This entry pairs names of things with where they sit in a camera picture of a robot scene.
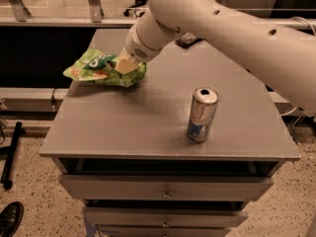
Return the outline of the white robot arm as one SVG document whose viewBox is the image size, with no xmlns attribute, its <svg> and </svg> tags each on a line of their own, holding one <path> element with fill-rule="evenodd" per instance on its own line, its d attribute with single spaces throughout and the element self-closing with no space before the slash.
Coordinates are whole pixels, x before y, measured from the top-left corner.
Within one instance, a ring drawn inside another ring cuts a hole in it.
<svg viewBox="0 0 316 237">
<path fill-rule="evenodd" d="M 193 34 L 235 61 L 307 116 L 316 114 L 316 38 L 214 0 L 148 0 L 128 32 L 116 71 L 136 69 L 167 43 Z"/>
</svg>

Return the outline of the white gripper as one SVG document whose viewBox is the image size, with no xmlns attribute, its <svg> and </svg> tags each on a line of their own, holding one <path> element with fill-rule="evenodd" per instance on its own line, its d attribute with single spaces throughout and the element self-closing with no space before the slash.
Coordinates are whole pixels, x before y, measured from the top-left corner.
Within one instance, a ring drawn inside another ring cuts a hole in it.
<svg viewBox="0 0 316 237">
<path fill-rule="evenodd" d="M 161 32 L 157 24 L 135 24 L 125 39 L 125 49 L 138 61 L 148 62 L 161 51 Z M 134 71 L 138 63 L 130 57 L 120 57 L 115 71 L 124 75 Z"/>
</svg>

